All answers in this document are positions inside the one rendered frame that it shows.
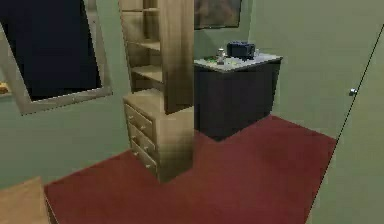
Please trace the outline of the light wood shelf cabinet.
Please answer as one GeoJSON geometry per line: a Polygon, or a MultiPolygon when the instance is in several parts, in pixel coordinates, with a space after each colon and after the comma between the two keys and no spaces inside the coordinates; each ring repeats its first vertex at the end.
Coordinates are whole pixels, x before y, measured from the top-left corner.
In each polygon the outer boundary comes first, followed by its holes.
{"type": "Polygon", "coordinates": [[[193,164],[193,0],[118,0],[131,151],[158,182],[193,164]]]}

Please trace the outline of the dark window with pale frame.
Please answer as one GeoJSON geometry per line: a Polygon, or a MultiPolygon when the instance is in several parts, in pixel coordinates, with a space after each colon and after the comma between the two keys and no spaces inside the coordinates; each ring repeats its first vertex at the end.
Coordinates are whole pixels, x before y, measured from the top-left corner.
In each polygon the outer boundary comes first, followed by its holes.
{"type": "Polygon", "coordinates": [[[111,95],[97,0],[0,0],[0,70],[23,115],[111,95]]]}

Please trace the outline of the framed dark wall picture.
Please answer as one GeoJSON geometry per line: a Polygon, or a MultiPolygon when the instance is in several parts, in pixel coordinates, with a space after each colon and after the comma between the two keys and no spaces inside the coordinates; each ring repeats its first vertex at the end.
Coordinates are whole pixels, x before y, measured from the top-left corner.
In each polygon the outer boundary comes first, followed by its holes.
{"type": "Polygon", "coordinates": [[[194,0],[194,29],[236,28],[242,0],[194,0]]]}

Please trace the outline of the black toaster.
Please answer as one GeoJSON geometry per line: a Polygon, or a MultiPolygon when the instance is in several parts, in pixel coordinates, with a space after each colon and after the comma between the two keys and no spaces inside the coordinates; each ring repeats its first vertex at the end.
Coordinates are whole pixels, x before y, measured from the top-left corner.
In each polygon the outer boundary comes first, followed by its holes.
{"type": "Polygon", "coordinates": [[[230,57],[251,59],[254,57],[254,52],[255,45],[248,42],[232,41],[227,44],[227,54],[230,57]]]}

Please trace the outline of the pale green room door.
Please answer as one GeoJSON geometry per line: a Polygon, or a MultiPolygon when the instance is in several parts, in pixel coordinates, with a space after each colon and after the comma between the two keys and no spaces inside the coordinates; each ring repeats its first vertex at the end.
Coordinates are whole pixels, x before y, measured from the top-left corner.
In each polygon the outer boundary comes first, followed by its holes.
{"type": "Polygon", "coordinates": [[[306,224],[384,224],[384,25],[306,224]]]}

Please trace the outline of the dark cabinet with grey top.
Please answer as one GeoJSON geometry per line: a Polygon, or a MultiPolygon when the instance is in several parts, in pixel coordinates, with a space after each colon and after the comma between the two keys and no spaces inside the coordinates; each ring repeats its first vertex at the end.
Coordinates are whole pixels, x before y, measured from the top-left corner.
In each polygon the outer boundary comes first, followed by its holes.
{"type": "Polygon", "coordinates": [[[282,58],[260,54],[235,63],[194,62],[194,128],[222,141],[268,116],[282,58]]]}

